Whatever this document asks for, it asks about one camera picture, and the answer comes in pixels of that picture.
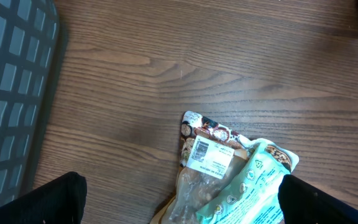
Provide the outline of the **beige brown snack bag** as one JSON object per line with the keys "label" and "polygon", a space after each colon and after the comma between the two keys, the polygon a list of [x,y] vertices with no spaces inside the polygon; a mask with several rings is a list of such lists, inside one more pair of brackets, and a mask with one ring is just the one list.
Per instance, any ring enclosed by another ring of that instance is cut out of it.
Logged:
{"label": "beige brown snack bag", "polygon": [[183,115],[176,192],[151,223],[198,223],[196,213],[246,165],[249,139],[199,113]]}

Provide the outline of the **teal snack packet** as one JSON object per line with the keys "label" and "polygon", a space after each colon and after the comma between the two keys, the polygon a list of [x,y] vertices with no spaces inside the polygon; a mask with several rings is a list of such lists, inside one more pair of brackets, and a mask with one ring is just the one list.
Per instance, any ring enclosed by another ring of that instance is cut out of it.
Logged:
{"label": "teal snack packet", "polygon": [[278,189],[299,157],[268,139],[245,144],[252,154],[245,167],[218,196],[196,212],[199,223],[278,224],[283,212]]}

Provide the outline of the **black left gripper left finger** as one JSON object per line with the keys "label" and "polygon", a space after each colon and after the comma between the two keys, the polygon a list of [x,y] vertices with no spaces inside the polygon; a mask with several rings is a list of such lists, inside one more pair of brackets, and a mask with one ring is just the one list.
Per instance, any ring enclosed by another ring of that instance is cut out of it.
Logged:
{"label": "black left gripper left finger", "polygon": [[0,224],[80,224],[86,179],[68,172],[0,207]]}

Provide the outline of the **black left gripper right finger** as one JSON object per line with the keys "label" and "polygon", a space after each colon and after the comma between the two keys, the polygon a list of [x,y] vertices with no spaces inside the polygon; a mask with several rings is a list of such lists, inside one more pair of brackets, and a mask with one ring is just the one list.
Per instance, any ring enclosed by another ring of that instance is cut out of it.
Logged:
{"label": "black left gripper right finger", "polygon": [[358,224],[358,210],[294,175],[285,175],[278,201],[286,224]]}

